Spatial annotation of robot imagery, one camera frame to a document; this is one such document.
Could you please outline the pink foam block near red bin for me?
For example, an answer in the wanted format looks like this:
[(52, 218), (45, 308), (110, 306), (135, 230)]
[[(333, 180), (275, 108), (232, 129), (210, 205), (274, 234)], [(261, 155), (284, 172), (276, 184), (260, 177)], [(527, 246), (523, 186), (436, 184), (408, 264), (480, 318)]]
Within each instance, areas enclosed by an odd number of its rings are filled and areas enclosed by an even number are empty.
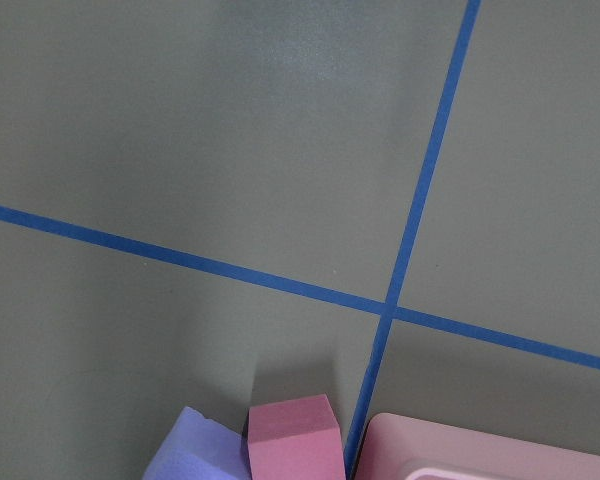
[(252, 406), (247, 445), (254, 479), (346, 477), (340, 426), (324, 394)]

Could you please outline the red plastic bin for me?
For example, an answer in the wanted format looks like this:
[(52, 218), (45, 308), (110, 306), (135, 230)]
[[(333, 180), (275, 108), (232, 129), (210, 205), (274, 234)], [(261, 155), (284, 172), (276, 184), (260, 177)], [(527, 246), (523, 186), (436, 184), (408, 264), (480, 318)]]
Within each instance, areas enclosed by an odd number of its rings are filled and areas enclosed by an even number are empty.
[(357, 479), (600, 479), (600, 456), (390, 413), (369, 422)]

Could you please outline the purple foam block near red bin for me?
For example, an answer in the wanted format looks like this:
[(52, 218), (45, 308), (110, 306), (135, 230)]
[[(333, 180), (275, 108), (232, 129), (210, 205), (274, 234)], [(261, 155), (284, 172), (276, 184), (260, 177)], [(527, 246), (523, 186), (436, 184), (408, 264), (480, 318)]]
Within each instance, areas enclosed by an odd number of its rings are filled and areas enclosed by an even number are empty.
[(142, 479), (251, 479), (246, 440), (184, 407)]

